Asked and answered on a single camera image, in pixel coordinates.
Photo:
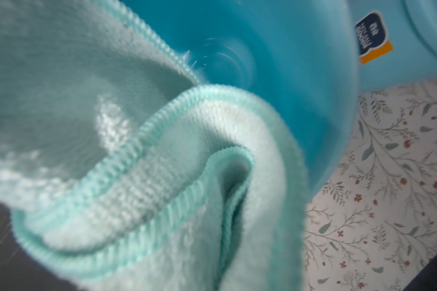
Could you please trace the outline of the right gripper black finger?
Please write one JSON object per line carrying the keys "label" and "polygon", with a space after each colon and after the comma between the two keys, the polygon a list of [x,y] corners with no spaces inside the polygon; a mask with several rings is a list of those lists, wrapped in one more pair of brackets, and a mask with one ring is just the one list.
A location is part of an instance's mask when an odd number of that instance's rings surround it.
{"label": "right gripper black finger", "polygon": [[0,291],[76,291],[29,258],[12,235],[8,210],[0,205]]}

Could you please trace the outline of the mint green microfiber cloth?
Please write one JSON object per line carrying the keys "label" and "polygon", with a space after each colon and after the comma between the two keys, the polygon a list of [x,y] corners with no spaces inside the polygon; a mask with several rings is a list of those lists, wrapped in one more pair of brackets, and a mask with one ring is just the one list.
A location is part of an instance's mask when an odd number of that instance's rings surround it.
{"label": "mint green microfiber cloth", "polygon": [[299,291],[308,177],[262,98],[120,1],[0,1],[0,203],[85,291]]}

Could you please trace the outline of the teal plastic bucket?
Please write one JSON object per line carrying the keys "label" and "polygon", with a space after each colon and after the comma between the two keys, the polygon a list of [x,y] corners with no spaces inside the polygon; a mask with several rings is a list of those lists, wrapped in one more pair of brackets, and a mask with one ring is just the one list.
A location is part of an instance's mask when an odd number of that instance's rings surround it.
{"label": "teal plastic bucket", "polygon": [[269,102],[303,150],[310,197],[356,118],[358,58],[347,1],[127,1],[210,84]]}
{"label": "teal plastic bucket", "polygon": [[349,1],[359,91],[437,78],[437,1]]}

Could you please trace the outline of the floral patterned table mat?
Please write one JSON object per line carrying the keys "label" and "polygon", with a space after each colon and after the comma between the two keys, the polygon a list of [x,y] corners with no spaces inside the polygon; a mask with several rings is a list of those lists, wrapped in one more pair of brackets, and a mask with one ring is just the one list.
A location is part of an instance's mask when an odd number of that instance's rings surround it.
{"label": "floral patterned table mat", "polygon": [[306,291],[401,291],[437,254],[437,79],[363,94],[307,208]]}

